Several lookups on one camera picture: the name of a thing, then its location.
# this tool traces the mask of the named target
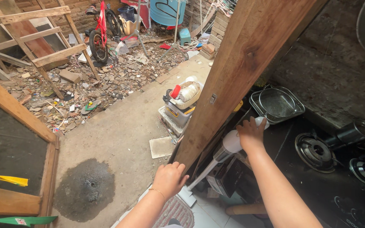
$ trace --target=forearm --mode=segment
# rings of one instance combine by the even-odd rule
[[[264,147],[246,150],[268,216],[275,228],[322,228],[322,225],[266,153]]]
[[[161,193],[149,191],[116,228],[152,228],[165,204]]]

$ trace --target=doormat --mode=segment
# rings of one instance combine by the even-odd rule
[[[194,227],[194,214],[191,209],[176,195],[164,205],[159,218],[153,228],[165,227],[170,219],[176,219],[184,228]]]

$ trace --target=wooden ladder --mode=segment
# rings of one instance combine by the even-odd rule
[[[97,80],[99,80],[99,75],[93,65],[93,62],[92,62],[90,56],[88,55],[88,53],[86,51],[87,46],[84,44],[84,41],[82,41],[80,36],[78,35],[77,28],[75,27],[73,19],[70,16],[70,13],[71,13],[70,8],[64,4],[63,0],[56,0],[56,1],[58,3],[59,7],[46,9],[46,7],[41,2],[41,0],[37,0],[39,6],[42,9],[37,10],[37,11],[32,11],[32,12],[26,12],[26,13],[16,13],[16,14],[11,14],[11,15],[4,15],[2,13],[2,11],[0,10],[0,20],[5,25],[8,32],[11,34],[11,36],[14,39],[14,40],[0,43],[0,50],[7,48],[7,47],[14,46],[15,44],[18,44],[21,47],[21,49],[23,50],[23,52],[25,52],[25,54],[28,56],[28,58],[33,62],[35,67],[39,70],[40,74],[43,76],[43,78],[46,80],[46,82],[49,84],[49,86],[54,90],[54,92],[57,94],[57,96],[60,99],[63,99],[64,97],[63,97],[62,93],[54,85],[53,81],[48,76],[46,70],[43,68],[44,65],[49,64],[51,62],[55,62],[59,59],[68,57],[72,54],[78,53],[79,51],[82,51]],[[52,16],[56,16],[56,15],[64,15],[71,31],[74,34],[74,37],[77,39],[77,42],[79,43],[78,45],[75,45],[74,47],[70,46],[67,39],[61,33],[61,28],[58,27],[56,25],[56,23],[54,22],[54,20],[51,18]],[[18,35],[18,33],[13,29],[13,26],[11,25],[11,23],[15,23],[15,22],[21,22],[21,21],[26,21],[26,20],[30,20],[30,19],[44,18],[44,17],[48,17],[49,21],[51,22],[51,24],[53,25],[54,28],[20,37]],[[47,56],[44,56],[41,58],[35,58],[33,56],[33,53],[26,46],[25,42],[33,40],[33,39],[37,39],[39,37],[54,34],[54,33],[59,34],[60,38],[65,43],[67,49],[61,50],[59,52],[55,52],[53,54],[50,54],[50,55],[47,55]]]

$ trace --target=door latch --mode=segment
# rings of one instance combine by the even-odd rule
[[[213,105],[215,103],[215,101],[216,101],[216,98],[218,98],[218,96],[215,93],[213,93],[212,96],[209,99],[209,103],[211,105]]]

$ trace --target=mesh strainer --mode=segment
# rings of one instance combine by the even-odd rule
[[[276,118],[290,117],[295,112],[295,102],[286,92],[277,88],[263,90],[259,103],[265,114]]]

